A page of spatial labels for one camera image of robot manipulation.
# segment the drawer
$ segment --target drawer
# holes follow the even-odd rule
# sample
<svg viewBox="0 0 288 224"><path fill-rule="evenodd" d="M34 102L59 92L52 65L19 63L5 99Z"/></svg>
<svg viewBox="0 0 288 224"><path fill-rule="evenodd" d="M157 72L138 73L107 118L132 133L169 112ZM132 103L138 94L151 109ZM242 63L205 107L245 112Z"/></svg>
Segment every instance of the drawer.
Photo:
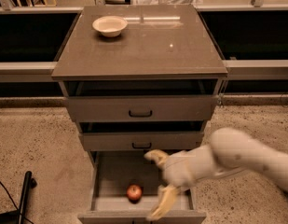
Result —
<svg viewBox="0 0 288 224"><path fill-rule="evenodd" d="M65 101L73 121L209 120L216 97L86 98Z"/></svg>
<svg viewBox="0 0 288 224"><path fill-rule="evenodd" d="M79 135L87 151L192 149L203 138L202 121L82 123Z"/></svg>
<svg viewBox="0 0 288 224"><path fill-rule="evenodd" d="M78 215L83 224L95 223L145 223L150 209L158 203L158 186L162 181L160 170L144 158L143 151L118 151L91 153L95 157L91 210ZM138 203L126 197L130 184L143 189ZM157 223L201 223L206 217L195 209L191 191L178 196L171 211Z"/></svg>

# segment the drawer handle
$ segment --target drawer handle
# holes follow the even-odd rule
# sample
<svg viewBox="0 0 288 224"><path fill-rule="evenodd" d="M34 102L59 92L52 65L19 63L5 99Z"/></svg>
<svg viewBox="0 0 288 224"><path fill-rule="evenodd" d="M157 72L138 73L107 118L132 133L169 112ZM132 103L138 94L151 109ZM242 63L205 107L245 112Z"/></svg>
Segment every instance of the drawer handle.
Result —
<svg viewBox="0 0 288 224"><path fill-rule="evenodd" d="M141 143L141 144L132 143L132 147L134 149L151 148L151 146L152 143Z"/></svg>
<svg viewBox="0 0 288 224"><path fill-rule="evenodd" d="M133 118L147 118L147 117L151 117L153 115L153 111L149 110L146 112L134 112L132 110L129 111L129 116L133 117Z"/></svg>

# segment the black cable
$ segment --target black cable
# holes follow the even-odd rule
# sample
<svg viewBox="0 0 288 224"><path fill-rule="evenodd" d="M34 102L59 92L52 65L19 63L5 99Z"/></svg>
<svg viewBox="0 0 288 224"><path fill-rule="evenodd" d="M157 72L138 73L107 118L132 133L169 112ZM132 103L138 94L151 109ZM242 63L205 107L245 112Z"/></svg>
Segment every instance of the black cable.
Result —
<svg viewBox="0 0 288 224"><path fill-rule="evenodd" d="M7 188L5 187L5 185L4 185L1 181L0 181L0 185L1 185L1 186L3 187L3 189L6 191L9 199L12 201L15 209L18 211L19 208L17 207L17 205L15 204L13 198L11 197L10 193L8 192ZM20 213L20 215L21 215L25 220L27 220L28 222L30 222L31 224L34 224L31 220L29 220L27 217L25 217L22 213Z"/></svg>

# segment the bowl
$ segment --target bowl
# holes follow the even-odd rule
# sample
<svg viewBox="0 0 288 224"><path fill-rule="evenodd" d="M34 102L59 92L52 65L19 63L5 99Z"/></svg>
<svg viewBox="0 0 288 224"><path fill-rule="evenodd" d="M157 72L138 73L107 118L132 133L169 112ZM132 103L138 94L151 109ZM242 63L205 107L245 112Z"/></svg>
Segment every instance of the bowl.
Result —
<svg viewBox="0 0 288 224"><path fill-rule="evenodd" d="M105 16L97 19L93 28L106 37L116 37L127 27L127 21L118 16Z"/></svg>

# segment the black metal stand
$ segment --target black metal stand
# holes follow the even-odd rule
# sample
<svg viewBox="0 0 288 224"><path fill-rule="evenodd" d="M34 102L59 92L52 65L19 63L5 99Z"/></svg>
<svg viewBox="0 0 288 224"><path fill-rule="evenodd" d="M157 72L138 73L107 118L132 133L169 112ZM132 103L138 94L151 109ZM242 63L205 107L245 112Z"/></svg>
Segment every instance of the black metal stand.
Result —
<svg viewBox="0 0 288 224"><path fill-rule="evenodd" d="M29 191L36 186L35 180L32 178L32 172L25 173L23 187L21 192L21 202L18 210L0 214L0 224L23 224L26 206L29 198Z"/></svg>

